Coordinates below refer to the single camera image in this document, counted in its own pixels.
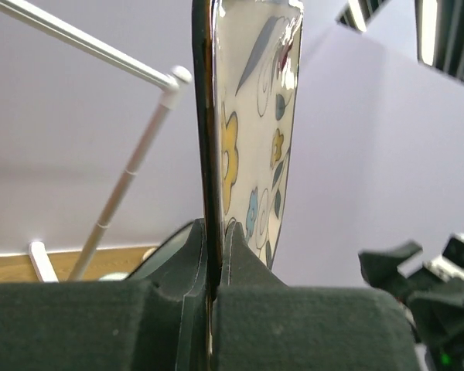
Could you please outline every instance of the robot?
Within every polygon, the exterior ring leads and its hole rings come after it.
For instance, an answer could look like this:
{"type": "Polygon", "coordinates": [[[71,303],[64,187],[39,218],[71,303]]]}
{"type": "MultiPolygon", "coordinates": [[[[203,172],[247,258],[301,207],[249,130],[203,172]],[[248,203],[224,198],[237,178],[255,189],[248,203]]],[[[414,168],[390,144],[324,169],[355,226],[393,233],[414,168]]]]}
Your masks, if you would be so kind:
{"type": "Polygon", "coordinates": [[[361,251],[361,274],[398,300],[431,371],[464,371],[464,234],[452,234],[440,255],[405,277],[399,266],[422,250],[410,240],[386,252],[361,251]]]}

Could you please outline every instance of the yellow flower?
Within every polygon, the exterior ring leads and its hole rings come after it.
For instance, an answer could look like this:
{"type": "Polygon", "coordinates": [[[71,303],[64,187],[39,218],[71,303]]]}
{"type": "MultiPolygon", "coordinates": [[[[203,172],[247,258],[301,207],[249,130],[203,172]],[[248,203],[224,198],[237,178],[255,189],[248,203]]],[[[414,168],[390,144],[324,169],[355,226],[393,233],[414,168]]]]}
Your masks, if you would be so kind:
{"type": "Polygon", "coordinates": [[[284,135],[280,134],[280,130],[277,129],[275,136],[273,137],[273,143],[271,144],[271,167],[278,162],[281,158],[281,146],[284,144],[284,135]]]}
{"type": "Polygon", "coordinates": [[[239,151],[237,150],[237,133],[239,121],[237,114],[232,112],[225,118],[225,106],[222,106],[222,161],[223,161],[223,207],[225,214],[229,212],[232,187],[237,181],[239,172],[239,151]]]}

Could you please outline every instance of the light fixture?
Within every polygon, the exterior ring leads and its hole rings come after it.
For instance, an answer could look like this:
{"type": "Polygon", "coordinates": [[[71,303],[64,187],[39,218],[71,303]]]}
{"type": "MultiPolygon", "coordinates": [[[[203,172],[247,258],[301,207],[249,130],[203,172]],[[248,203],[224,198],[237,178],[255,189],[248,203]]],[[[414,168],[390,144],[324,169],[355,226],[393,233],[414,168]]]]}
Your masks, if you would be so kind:
{"type": "Polygon", "coordinates": [[[361,32],[366,32],[366,23],[364,21],[363,10],[361,9],[359,0],[349,0],[349,9],[353,15],[357,29],[361,32]]]}
{"type": "Polygon", "coordinates": [[[438,0],[423,0],[421,7],[421,60],[433,66],[435,60],[438,0]]]}

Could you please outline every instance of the white rack frame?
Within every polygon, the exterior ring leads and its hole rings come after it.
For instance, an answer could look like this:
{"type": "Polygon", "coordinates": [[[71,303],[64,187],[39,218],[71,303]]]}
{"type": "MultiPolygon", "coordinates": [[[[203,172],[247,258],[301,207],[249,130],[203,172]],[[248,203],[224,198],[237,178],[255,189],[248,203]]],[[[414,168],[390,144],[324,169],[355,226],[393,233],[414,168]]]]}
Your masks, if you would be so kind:
{"type": "MultiPolygon", "coordinates": [[[[154,110],[145,132],[105,204],[98,221],[91,230],[90,236],[87,238],[70,273],[68,281],[79,281],[93,258],[101,238],[110,226],[118,206],[137,175],[158,129],[165,120],[166,115],[177,105],[182,88],[189,85],[193,78],[191,73],[181,66],[174,67],[169,75],[160,73],[26,1],[0,0],[0,12],[4,12],[162,89],[158,106],[154,110]]],[[[29,257],[40,281],[58,282],[43,242],[33,241],[29,244],[29,257]]]]}

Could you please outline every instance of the green led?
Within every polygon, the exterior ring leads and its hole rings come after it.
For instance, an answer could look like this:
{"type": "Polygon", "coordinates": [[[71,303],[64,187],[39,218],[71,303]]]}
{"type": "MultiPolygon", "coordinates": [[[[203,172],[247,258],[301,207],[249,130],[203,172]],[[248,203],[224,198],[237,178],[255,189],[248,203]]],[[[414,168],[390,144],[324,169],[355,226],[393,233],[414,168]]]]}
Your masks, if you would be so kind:
{"type": "Polygon", "coordinates": [[[447,353],[442,353],[440,359],[442,361],[442,365],[447,366],[447,365],[450,365],[452,363],[452,358],[450,358],[450,356],[447,353]]]}

